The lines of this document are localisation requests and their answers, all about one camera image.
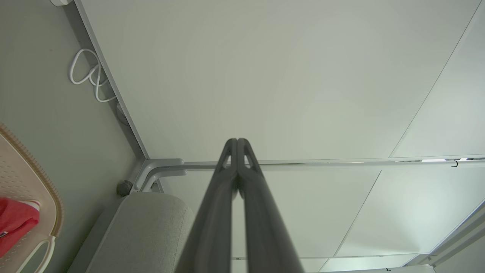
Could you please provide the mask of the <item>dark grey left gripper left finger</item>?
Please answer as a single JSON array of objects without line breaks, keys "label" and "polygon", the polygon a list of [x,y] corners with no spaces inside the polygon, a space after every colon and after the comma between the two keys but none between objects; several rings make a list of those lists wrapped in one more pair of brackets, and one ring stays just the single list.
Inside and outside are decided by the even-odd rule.
[{"label": "dark grey left gripper left finger", "polygon": [[237,139],[220,155],[178,261],[177,273],[229,273],[232,260],[232,200],[237,176]]}]

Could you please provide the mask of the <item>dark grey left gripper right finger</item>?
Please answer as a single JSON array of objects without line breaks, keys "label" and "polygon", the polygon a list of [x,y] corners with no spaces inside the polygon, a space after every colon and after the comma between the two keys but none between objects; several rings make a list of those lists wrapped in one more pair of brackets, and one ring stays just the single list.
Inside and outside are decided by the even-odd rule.
[{"label": "dark grey left gripper right finger", "polygon": [[302,273],[303,267],[247,139],[237,141],[237,184],[244,200],[250,273]]}]

